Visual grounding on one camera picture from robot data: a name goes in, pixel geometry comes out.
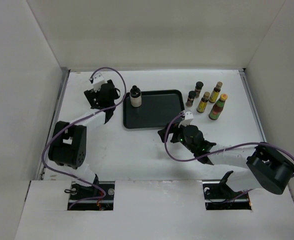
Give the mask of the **clear shaker bottle black cap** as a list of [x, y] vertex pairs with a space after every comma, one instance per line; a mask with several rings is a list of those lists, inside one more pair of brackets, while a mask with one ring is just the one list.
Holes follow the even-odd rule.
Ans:
[[142, 92], [136, 85], [133, 85], [130, 89], [129, 98], [134, 108], [138, 108], [142, 105]]

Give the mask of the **short yellow label sauce bottle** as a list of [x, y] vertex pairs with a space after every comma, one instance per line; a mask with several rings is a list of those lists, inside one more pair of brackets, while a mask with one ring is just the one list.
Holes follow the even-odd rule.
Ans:
[[203, 95], [203, 97], [201, 98], [197, 108], [196, 108], [196, 111], [198, 113], [203, 113], [207, 107], [207, 103], [209, 101], [209, 97], [210, 97], [210, 93], [208, 91], [206, 91]]

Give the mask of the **green label chili sauce bottle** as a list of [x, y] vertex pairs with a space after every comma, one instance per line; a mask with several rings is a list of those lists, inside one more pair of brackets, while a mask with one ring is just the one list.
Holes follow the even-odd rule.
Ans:
[[219, 118], [219, 116], [221, 115], [221, 113], [224, 109], [224, 106], [225, 106], [227, 99], [228, 99], [227, 94], [223, 93], [220, 95], [219, 99], [216, 101], [216, 103], [214, 104], [214, 106], [212, 107], [212, 109], [208, 115], [208, 117], [211, 120], [217, 120]]

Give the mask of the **small spice jar black lid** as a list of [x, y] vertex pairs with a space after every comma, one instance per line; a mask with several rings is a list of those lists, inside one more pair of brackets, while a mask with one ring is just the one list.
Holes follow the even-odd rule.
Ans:
[[196, 82], [195, 88], [194, 88], [195, 98], [199, 98], [203, 86], [204, 86], [204, 83], [202, 81], [197, 81]]

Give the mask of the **tall yellow label sauce bottle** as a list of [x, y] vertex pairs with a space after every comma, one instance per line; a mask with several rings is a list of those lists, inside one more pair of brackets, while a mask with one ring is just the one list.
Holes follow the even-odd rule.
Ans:
[[214, 87], [213, 91], [211, 92], [208, 101], [210, 103], [215, 103], [217, 101], [217, 98], [220, 94], [221, 88], [223, 86], [223, 83], [221, 81], [217, 82], [216, 86]]

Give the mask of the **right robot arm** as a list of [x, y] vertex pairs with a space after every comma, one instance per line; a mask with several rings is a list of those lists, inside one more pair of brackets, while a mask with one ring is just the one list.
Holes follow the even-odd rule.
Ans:
[[281, 195], [294, 177], [294, 161], [289, 154], [266, 142], [249, 142], [227, 147], [206, 140], [195, 125], [167, 124], [158, 135], [165, 144], [180, 143], [193, 154], [193, 161], [204, 165], [226, 165], [244, 169], [243, 173], [228, 171], [220, 180], [219, 192], [225, 198], [249, 189], [265, 189]]

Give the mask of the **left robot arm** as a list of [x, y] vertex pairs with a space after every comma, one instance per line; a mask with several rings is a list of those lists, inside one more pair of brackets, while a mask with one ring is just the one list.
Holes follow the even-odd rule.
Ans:
[[103, 189], [93, 180], [85, 180], [76, 171], [86, 171], [83, 165], [88, 134], [112, 118], [118, 106], [115, 100], [120, 98], [120, 90], [109, 79], [95, 83], [84, 95], [90, 105], [89, 111], [72, 121], [58, 121], [55, 124], [52, 138], [41, 154], [41, 161], [47, 170], [83, 183], [83, 195], [92, 200]]

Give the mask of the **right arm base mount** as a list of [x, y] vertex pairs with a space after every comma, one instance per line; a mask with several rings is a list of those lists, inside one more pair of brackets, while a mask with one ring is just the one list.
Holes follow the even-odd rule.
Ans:
[[202, 182], [204, 204], [207, 211], [252, 210], [249, 191], [233, 191], [227, 180], [233, 171], [228, 171], [220, 180]]

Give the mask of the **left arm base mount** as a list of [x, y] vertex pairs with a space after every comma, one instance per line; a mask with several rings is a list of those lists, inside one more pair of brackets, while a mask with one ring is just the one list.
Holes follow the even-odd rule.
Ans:
[[64, 190], [64, 193], [69, 196], [67, 209], [69, 211], [112, 211], [114, 209], [115, 182], [102, 181], [98, 185], [106, 193], [103, 198], [99, 198], [104, 195], [100, 190], [72, 182], [71, 187]]

